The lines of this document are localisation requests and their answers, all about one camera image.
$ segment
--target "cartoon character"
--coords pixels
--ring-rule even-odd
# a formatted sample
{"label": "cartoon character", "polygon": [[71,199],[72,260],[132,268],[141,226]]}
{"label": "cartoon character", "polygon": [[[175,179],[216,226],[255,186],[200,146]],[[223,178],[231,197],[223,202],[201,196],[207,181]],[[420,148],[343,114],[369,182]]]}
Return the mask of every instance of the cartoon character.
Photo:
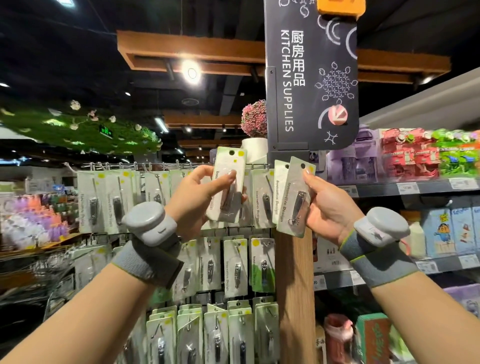
{"label": "cartoon character", "polygon": [[463,224],[462,231],[463,232],[460,234],[460,241],[462,243],[468,243],[468,237],[470,235],[470,228],[468,227],[468,224]]}
{"label": "cartoon character", "polygon": [[447,224],[440,224],[438,230],[434,235],[440,236],[442,242],[450,242],[450,227]]}
{"label": "cartoon character", "polygon": [[479,317],[480,310],[479,310],[479,304],[477,302],[468,300],[467,304],[465,305],[465,308],[467,309],[468,312],[474,314],[477,318]]}

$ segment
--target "bright light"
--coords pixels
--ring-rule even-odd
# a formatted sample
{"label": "bright light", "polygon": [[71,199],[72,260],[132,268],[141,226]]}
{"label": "bright light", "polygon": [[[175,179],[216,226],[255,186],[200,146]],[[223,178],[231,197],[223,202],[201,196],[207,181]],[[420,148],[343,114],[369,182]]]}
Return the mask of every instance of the bright light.
{"label": "bright light", "polygon": [[431,80],[433,80],[433,76],[427,76],[427,77],[425,77],[425,78],[420,82],[420,84],[421,84],[421,85],[427,84],[427,83],[430,82]]}
{"label": "bright light", "polygon": [[200,82],[201,70],[200,65],[197,62],[184,60],[181,65],[181,71],[183,73],[183,77],[185,77],[185,80],[188,83],[197,85]]}
{"label": "bright light", "polygon": [[162,133],[168,133],[168,128],[161,118],[155,118],[155,122],[162,131]]}
{"label": "bright light", "polygon": [[74,8],[75,3],[73,0],[57,0],[60,4],[62,4],[66,8]]}

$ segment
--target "black sign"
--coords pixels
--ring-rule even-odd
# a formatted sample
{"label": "black sign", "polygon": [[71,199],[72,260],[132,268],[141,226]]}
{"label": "black sign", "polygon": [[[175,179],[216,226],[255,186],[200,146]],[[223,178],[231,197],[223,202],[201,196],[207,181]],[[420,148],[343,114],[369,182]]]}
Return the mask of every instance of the black sign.
{"label": "black sign", "polygon": [[100,131],[100,134],[110,138],[110,139],[113,139],[113,132],[107,128],[106,126],[103,126],[103,125],[100,125],[98,127],[98,130]]}
{"label": "black sign", "polygon": [[264,1],[269,160],[347,147],[359,129],[356,23],[321,16],[316,0]]}

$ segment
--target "green foliage ceiling decoration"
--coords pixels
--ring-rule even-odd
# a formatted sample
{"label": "green foliage ceiling decoration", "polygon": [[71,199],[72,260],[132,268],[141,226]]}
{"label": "green foliage ceiling decoration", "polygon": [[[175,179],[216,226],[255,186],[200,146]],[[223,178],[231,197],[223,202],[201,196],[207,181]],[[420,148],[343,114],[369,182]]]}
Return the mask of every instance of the green foliage ceiling decoration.
{"label": "green foliage ceiling decoration", "polygon": [[[53,146],[102,154],[145,154],[160,149],[162,142],[150,129],[119,120],[108,111],[81,108],[72,101],[68,111],[3,109],[0,122],[7,128]],[[99,126],[110,129],[113,138],[102,135]]]}

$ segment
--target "green and brown box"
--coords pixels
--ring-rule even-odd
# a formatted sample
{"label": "green and brown box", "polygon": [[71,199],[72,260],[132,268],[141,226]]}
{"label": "green and brown box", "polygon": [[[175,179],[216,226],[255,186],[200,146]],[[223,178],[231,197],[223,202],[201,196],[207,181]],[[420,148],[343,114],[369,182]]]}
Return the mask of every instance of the green and brown box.
{"label": "green and brown box", "polygon": [[355,341],[363,364],[390,363],[390,320],[384,314],[360,315],[355,325]]}

